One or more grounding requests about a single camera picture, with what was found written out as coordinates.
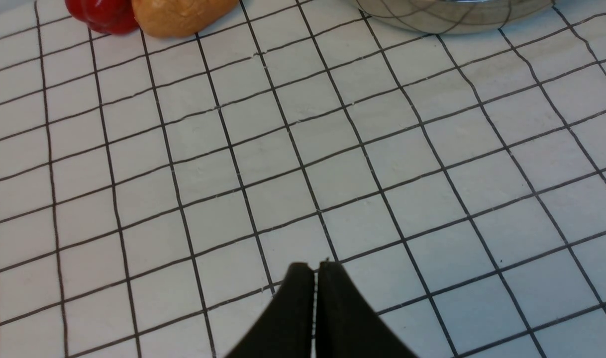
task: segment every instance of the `table surface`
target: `table surface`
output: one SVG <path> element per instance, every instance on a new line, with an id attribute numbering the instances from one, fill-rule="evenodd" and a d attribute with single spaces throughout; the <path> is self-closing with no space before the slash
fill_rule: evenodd
<path id="1" fill-rule="evenodd" d="M 327 258 L 424 358 L 606 358 L 606 0 L 442 37 L 0 15 L 1 358 L 223 357 Z"/>

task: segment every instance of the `red bell pepper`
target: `red bell pepper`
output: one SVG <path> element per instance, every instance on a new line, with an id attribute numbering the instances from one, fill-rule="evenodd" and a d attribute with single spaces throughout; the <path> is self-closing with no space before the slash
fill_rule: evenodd
<path id="1" fill-rule="evenodd" d="M 73 18 L 94 31 L 123 35 L 139 28 L 130 0 L 64 0 Z"/>

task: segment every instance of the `bread roll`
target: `bread roll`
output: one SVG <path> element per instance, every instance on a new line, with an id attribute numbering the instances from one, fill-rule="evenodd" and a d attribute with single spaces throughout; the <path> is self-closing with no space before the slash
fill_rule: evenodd
<path id="1" fill-rule="evenodd" d="M 155 38 L 196 34 L 232 11 L 239 0 L 132 0 L 141 29 Z"/>

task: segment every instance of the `white square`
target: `white square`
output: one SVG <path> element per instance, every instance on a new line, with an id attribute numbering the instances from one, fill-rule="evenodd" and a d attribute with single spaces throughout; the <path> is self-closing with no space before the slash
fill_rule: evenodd
<path id="1" fill-rule="evenodd" d="M 469 222 L 462 222 L 408 242 L 430 291 L 491 272 L 494 267 Z"/>
<path id="2" fill-rule="evenodd" d="M 98 86 L 93 75 L 46 90 L 49 120 L 78 115 L 99 107 Z"/>
<path id="3" fill-rule="evenodd" d="M 540 81 L 553 79 L 593 61 L 583 41 L 571 31 L 562 31 L 517 51 L 531 63 Z"/>
<path id="4" fill-rule="evenodd" d="M 191 317 L 139 338 L 142 357 L 207 357 L 210 342 L 203 316 Z"/>
<path id="5" fill-rule="evenodd" d="M 0 273 L 0 321 L 58 301 L 60 284 L 53 255 Z"/>
<path id="6" fill-rule="evenodd" d="M 114 141 L 160 125 L 153 91 L 102 107 L 108 140 Z"/>
<path id="7" fill-rule="evenodd" d="M 471 358 L 540 358 L 540 353 L 529 335 L 512 340 L 505 344 L 492 347 L 486 351 L 476 353 Z"/>
<path id="8" fill-rule="evenodd" d="M 349 116 L 363 141 L 371 141 L 417 125 L 418 120 L 401 90 L 395 90 L 348 107 Z"/>
<path id="9" fill-rule="evenodd" d="M 560 114 L 569 123 L 606 109 L 606 76 L 598 66 L 590 66 L 544 84 Z"/>
<path id="10" fill-rule="evenodd" d="M 138 134 L 109 147 L 115 181 L 129 179 L 168 165 L 168 152 L 162 129 Z"/>
<path id="11" fill-rule="evenodd" d="M 606 167 L 606 113 L 576 125 L 573 131 L 596 165 Z"/>
<path id="12" fill-rule="evenodd" d="M 0 69 L 40 57 L 37 29 L 0 39 Z"/>
<path id="13" fill-rule="evenodd" d="M 132 97 L 151 88 L 148 63 L 140 58 L 98 73 L 102 102 Z"/>
<path id="14" fill-rule="evenodd" d="M 508 43 L 498 31 L 465 36 L 443 36 L 442 41 L 460 66 L 510 50 Z"/>
<path id="15" fill-rule="evenodd" d="M 94 70 L 91 47 L 88 43 L 69 48 L 69 50 L 57 54 L 44 56 L 43 61 L 47 87 L 78 79 L 93 73 Z"/>
<path id="16" fill-rule="evenodd" d="M 419 128 L 375 141 L 365 149 L 383 188 L 440 169 Z"/>
<path id="17" fill-rule="evenodd" d="M 58 202 L 110 185 L 106 149 L 53 163 L 53 183 Z"/>
<path id="18" fill-rule="evenodd" d="M 427 79 L 453 68 L 453 63 L 435 36 L 428 36 L 386 50 L 389 64 L 402 85 Z"/>
<path id="19" fill-rule="evenodd" d="M 227 146 L 221 117 L 217 111 L 190 116 L 166 126 L 173 161 L 183 161 Z"/>
<path id="20" fill-rule="evenodd" d="M 196 254 L 252 234 L 240 191 L 198 202 L 184 212 Z"/>
<path id="21" fill-rule="evenodd" d="M 193 77 L 205 71 L 199 45 L 194 42 L 169 48 L 150 55 L 149 58 L 156 86 Z"/>
<path id="22" fill-rule="evenodd" d="M 340 259 L 399 240 L 392 217 L 379 195 L 323 213 Z"/>
<path id="23" fill-rule="evenodd" d="M 67 302 L 65 306 L 70 354 L 134 333 L 125 283 Z"/>
<path id="24" fill-rule="evenodd" d="M 0 14 L 0 38 L 34 27 L 35 8 L 32 2 L 15 7 Z"/>
<path id="25" fill-rule="evenodd" d="M 524 330 L 524 324 L 497 276 L 437 295 L 442 320 L 460 352 Z"/>
<path id="26" fill-rule="evenodd" d="M 258 56 L 213 71 L 212 83 L 222 106 L 247 99 L 270 88 L 265 68 Z"/>
<path id="27" fill-rule="evenodd" d="M 540 88 L 534 88 L 485 105 L 507 145 L 562 126 Z"/>
<path id="28" fill-rule="evenodd" d="M 606 357 L 606 315 L 602 310 L 543 329 L 535 335 L 549 357 Z"/>
<path id="29" fill-rule="evenodd" d="M 64 356 L 64 328 L 60 306 L 0 327 L 1 357 Z"/>
<path id="30" fill-rule="evenodd" d="M 157 95 L 166 123 L 214 109 L 214 97 L 206 75 L 159 88 Z"/>
<path id="31" fill-rule="evenodd" d="M 427 299 L 381 315 L 381 320 L 419 357 L 449 358 L 451 348 Z"/>
<path id="32" fill-rule="evenodd" d="M 281 281 L 291 263 L 317 269 L 332 256 L 318 217 L 297 221 L 259 236 L 273 281 Z"/>
<path id="33" fill-rule="evenodd" d="M 246 11 L 248 18 L 254 20 L 258 17 L 271 16 L 273 13 L 294 7 L 296 4 L 296 0 L 263 0 L 261 5 L 252 3 L 246 5 Z"/>
<path id="34" fill-rule="evenodd" d="M 348 23 L 316 37 L 319 50 L 329 68 L 360 59 L 378 51 L 367 24 L 362 21 Z"/>
<path id="35" fill-rule="evenodd" d="M 595 289 L 606 301 L 606 236 L 573 248 Z"/>
<path id="36" fill-rule="evenodd" d="M 49 125 L 53 159 L 70 156 L 104 144 L 100 111 L 90 111 Z"/>
<path id="37" fill-rule="evenodd" d="M 361 149 L 350 150 L 313 165 L 307 169 L 307 174 L 321 209 L 377 190 Z"/>
<path id="38" fill-rule="evenodd" d="M 184 204 L 239 188 L 239 177 L 228 150 L 174 166 Z"/>
<path id="39" fill-rule="evenodd" d="M 49 168 L 0 181 L 0 220 L 53 204 Z"/>
<path id="40" fill-rule="evenodd" d="M 189 43 L 188 46 L 196 48 L 199 52 L 198 44 Z M 245 23 L 203 37 L 201 39 L 201 46 L 210 70 L 241 59 L 248 59 L 257 54 L 255 41 L 250 34 L 248 25 Z M 201 63 L 201 54 L 199 54 L 199 58 L 199 63 Z"/>
<path id="41" fill-rule="evenodd" d="M 449 175 L 470 213 L 490 209 L 531 193 L 505 151 L 452 168 Z"/>
<path id="42" fill-rule="evenodd" d="M 262 52 L 309 36 L 298 8 L 293 7 L 252 22 Z"/>
<path id="43" fill-rule="evenodd" d="M 0 141 L 0 179 L 48 161 L 49 145 L 44 128 Z"/>
<path id="44" fill-rule="evenodd" d="M 465 217 L 442 173 L 389 190 L 387 198 L 405 237 Z"/>
<path id="45" fill-rule="evenodd" d="M 341 150 L 358 146 L 354 129 L 344 111 L 337 111 L 290 127 L 303 163 L 317 161 Z"/>
<path id="46" fill-rule="evenodd" d="M 190 255 L 182 216 L 173 211 L 124 230 L 130 276 Z"/>
<path id="47" fill-rule="evenodd" d="M 0 71 L 0 103 L 41 89 L 42 69 L 39 60 Z"/>
<path id="48" fill-rule="evenodd" d="M 73 245 L 117 229 L 110 189 L 58 204 L 55 209 L 60 247 Z"/>
<path id="49" fill-rule="evenodd" d="M 357 100 L 397 87 L 380 54 L 342 66 L 331 73 L 345 104 L 353 104 Z"/>
<path id="50" fill-rule="evenodd" d="M 504 34 L 514 46 L 538 41 L 560 30 L 568 31 L 566 24 L 553 10 L 542 11 L 536 16 L 504 27 Z"/>
<path id="51" fill-rule="evenodd" d="M 535 85 L 528 66 L 514 52 L 470 64 L 463 67 L 462 72 L 475 86 L 482 100 Z"/>
<path id="52" fill-rule="evenodd" d="M 111 345 L 105 349 L 94 351 L 84 355 L 85 358 L 138 358 L 137 344 L 135 339 L 121 342 L 121 344 Z"/>
<path id="53" fill-rule="evenodd" d="M 588 4 L 582 2 L 576 2 L 573 4 L 558 4 L 558 11 L 560 11 L 569 23 L 576 23 L 591 16 L 606 13 L 606 0 L 592 0 Z"/>
<path id="54" fill-rule="evenodd" d="M 265 230 L 313 213 L 312 202 L 303 173 L 278 177 L 247 188 L 248 202 L 257 223 Z"/>
<path id="55" fill-rule="evenodd" d="M 115 188 L 121 224 L 127 226 L 177 207 L 177 194 L 169 169 L 157 170 Z"/>
<path id="56" fill-rule="evenodd" d="M 207 306 L 267 285 L 255 240 L 243 240 L 197 258 Z"/>
<path id="57" fill-rule="evenodd" d="M 423 286 L 402 245 L 349 261 L 344 267 L 374 311 L 424 295 Z"/>
<path id="58" fill-rule="evenodd" d="M 134 31 L 121 36 L 94 39 L 93 50 L 96 53 L 96 65 L 99 71 L 109 66 L 132 61 L 144 54 L 141 32 Z M 153 61 L 153 55 L 150 55 L 150 60 Z"/>
<path id="59" fill-rule="evenodd" d="M 597 304 L 567 250 L 504 272 L 531 326 L 539 326 Z"/>
<path id="60" fill-rule="evenodd" d="M 42 24 L 69 16 L 66 5 L 60 0 L 41 0 L 37 4 L 37 13 Z"/>
<path id="61" fill-rule="evenodd" d="M 208 311 L 218 357 L 225 357 L 237 345 L 271 301 L 270 291 L 264 290 Z"/>
<path id="62" fill-rule="evenodd" d="M 512 148 L 536 190 L 564 183 L 593 171 L 568 131 L 560 131 Z"/>
<path id="63" fill-rule="evenodd" d="M 51 208 L 0 224 L 0 268 L 53 250 L 55 230 Z"/>
<path id="64" fill-rule="evenodd" d="M 450 166 L 502 147 L 480 109 L 426 124 L 442 163 Z"/>
<path id="65" fill-rule="evenodd" d="M 42 25 L 40 32 L 44 55 L 89 41 L 86 24 L 72 17 Z"/>
<path id="66" fill-rule="evenodd" d="M 275 86 L 284 86 L 325 70 L 311 39 L 269 51 L 264 55 L 264 59 Z"/>
<path id="67" fill-rule="evenodd" d="M 131 281 L 137 328 L 144 330 L 201 310 L 192 261 Z"/>
<path id="68" fill-rule="evenodd" d="M 576 26 L 575 30 L 582 38 L 588 41 L 598 59 L 606 59 L 606 16 L 597 17 L 582 23 Z"/>
<path id="69" fill-rule="evenodd" d="M 589 177 L 540 195 L 569 242 L 606 230 L 606 185 Z"/>
<path id="70" fill-rule="evenodd" d="M 234 147 L 239 174 L 246 184 L 274 177 L 299 167 L 287 129 Z"/>
<path id="71" fill-rule="evenodd" d="M 288 123 L 323 115 L 341 106 L 325 73 L 278 88 L 276 92 Z"/>
<path id="72" fill-rule="evenodd" d="M 119 235 L 112 234 L 60 253 L 66 298 L 105 287 L 126 277 Z"/>
<path id="73" fill-rule="evenodd" d="M 271 92 L 230 104 L 223 107 L 221 113 L 232 144 L 283 127 L 283 118 Z"/>
<path id="74" fill-rule="evenodd" d="M 422 120 L 451 115 L 478 104 L 458 71 L 449 71 L 406 88 Z"/>
<path id="75" fill-rule="evenodd" d="M 342 1 L 307 1 L 301 5 L 301 9 L 305 12 L 305 17 L 314 34 L 361 18 L 357 9 Z"/>
<path id="76" fill-rule="evenodd" d="M 475 222 L 502 268 L 564 244 L 535 198 L 490 211 Z"/>

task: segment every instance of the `stainless steel bowl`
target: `stainless steel bowl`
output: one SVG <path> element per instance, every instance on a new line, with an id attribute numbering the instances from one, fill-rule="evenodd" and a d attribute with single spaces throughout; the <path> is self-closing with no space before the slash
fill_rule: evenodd
<path id="1" fill-rule="evenodd" d="M 430 34 L 498 29 L 546 9 L 555 0 L 348 0 L 391 25 Z"/>

